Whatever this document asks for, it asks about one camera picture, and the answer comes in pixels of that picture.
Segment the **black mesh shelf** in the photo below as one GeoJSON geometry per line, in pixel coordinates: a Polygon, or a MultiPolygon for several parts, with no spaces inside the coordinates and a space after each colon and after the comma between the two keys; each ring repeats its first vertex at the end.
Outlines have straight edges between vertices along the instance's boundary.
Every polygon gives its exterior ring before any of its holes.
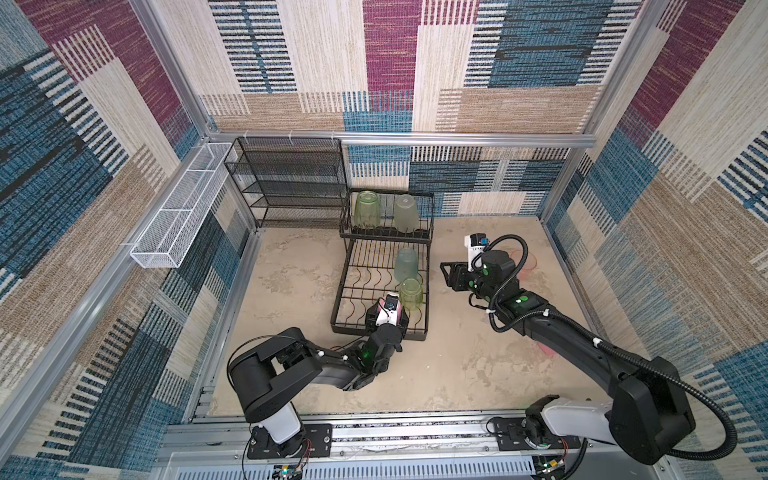
{"type": "Polygon", "coordinates": [[[419,281],[424,298],[418,310],[409,312],[406,340],[423,341],[429,327],[429,245],[427,243],[363,240],[352,238],[346,251],[331,329],[348,335],[368,335],[366,311],[388,292],[396,292],[395,259],[401,248],[412,248],[419,255],[419,281]]]}
{"type": "Polygon", "coordinates": [[[347,195],[341,142],[240,137],[230,176],[258,227],[337,228],[347,195]]]}
{"type": "Polygon", "coordinates": [[[339,222],[339,235],[342,238],[358,238],[367,240],[399,240],[415,243],[431,243],[432,231],[435,229],[435,195],[426,192],[411,192],[406,190],[380,190],[374,188],[350,188],[344,203],[344,211],[339,222]],[[376,228],[356,227],[354,222],[355,202],[357,194],[362,191],[372,191],[379,194],[379,205],[382,211],[382,223],[376,228]],[[419,228],[411,233],[399,232],[395,227],[395,199],[398,195],[410,194],[416,199],[419,208],[419,228]]]}

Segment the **white mesh basket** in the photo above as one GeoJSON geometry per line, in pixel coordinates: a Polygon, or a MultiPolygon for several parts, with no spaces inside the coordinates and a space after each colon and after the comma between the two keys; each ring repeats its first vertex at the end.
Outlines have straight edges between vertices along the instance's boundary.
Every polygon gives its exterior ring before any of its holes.
{"type": "Polygon", "coordinates": [[[206,144],[131,249],[143,268],[178,268],[227,179],[223,161],[236,161],[231,144],[206,144]]]}

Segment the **black mesh organizer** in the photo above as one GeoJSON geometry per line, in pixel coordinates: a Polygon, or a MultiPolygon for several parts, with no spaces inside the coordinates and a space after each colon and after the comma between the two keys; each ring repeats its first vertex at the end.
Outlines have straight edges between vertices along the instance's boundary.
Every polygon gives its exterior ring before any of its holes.
{"type": "Polygon", "coordinates": [[[408,311],[406,340],[425,340],[429,328],[429,248],[434,230],[434,195],[423,192],[352,188],[345,202],[339,235],[347,241],[336,303],[331,315],[331,329],[336,333],[368,335],[366,312],[388,292],[397,292],[395,259],[402,248],[412,248],[419,257],[422,305],[408,311]],[[354,225],[357,194],[371,190],[379,194],[382,222],[379,227],[363,229],[354,225]],[[399,232],[394,225],[394,201],[398,195],[411,194],[419,206],[419,228],[412,233],[399,232]]]}
{"type": "Polygon", "coordinates": [[[341,142],[240,137],[226,162],[258,227],[336,228],[346,195],[341,142]]]}

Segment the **clear glass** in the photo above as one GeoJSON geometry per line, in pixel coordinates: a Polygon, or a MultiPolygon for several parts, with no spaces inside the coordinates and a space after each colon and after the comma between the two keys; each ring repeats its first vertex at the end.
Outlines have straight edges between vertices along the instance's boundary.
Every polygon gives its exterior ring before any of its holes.
{"type": "Polygon", "coordinates": [[[401,248],[395,259],[395,280],[402,283],[408,278],[419,278],[419,256],[412,248],[401,248]]]}
{"type": "Polygon", "coordinates": [[[398,288],[400,303],[407,310],[417,310],[422,305],[422,284],[415,278],[408,278],[398,288]]]}
{"type": "Polygon", "coordinates": [[[412,233],[419,228],[419,206],[412,195],[399,195],[395,199],[395,227],[400,233],[412,233]]]}
{"type": "Polygon", "coordinates": [[[376,228],[381,224],[382,209],[379,194],[365,190],[357,194],[355,202],[355,227],[376,228]]]}

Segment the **black mounting plate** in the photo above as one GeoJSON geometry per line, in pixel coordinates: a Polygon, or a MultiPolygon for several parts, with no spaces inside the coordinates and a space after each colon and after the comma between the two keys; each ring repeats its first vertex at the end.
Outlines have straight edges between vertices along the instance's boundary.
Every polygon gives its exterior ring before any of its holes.
{"type": "MultiPolygon", "coordinates": [[[[516,452],[518,450],[531,450],[531,446],[525,441],[525,429],[523,428],[522,421],[525,418],[517,417],[513,419],[505,419],[502,417],[494,417],[488,423],[488,427],[493,425],[491,432],[498,432],[500,435],[496,435],[496,443],[498,449],[502,452],[516,452]]],[[[578,437],[567,436],[564,437],[568,444],[569,450],[576,450],[581,446],[581,440],[578,437]]],[[[544,436],[544,441],[552,445],[552,449],[562,449],[562,441],[560,437],[552,435],[548,432],[548,435],[544,436]]]]}
{"type": "MultiPolygon", "coordinates": [[[[310,458],[330,457],[331,441],[333,440],[333,425],[330,423],[312,423],[304,424],[306,437],[312,442],[310,458]]],[[[265,460],[270,458],[282,458],[278,445],[272,441],[272,437],[260,427],[254,427],[253,439],[255,443],[248,445],[246,457],[249,460],[265,460]]],[[[301,458],[306,452],[306,442],[301,445],[301,449],[291,458],[301,458]]]]}

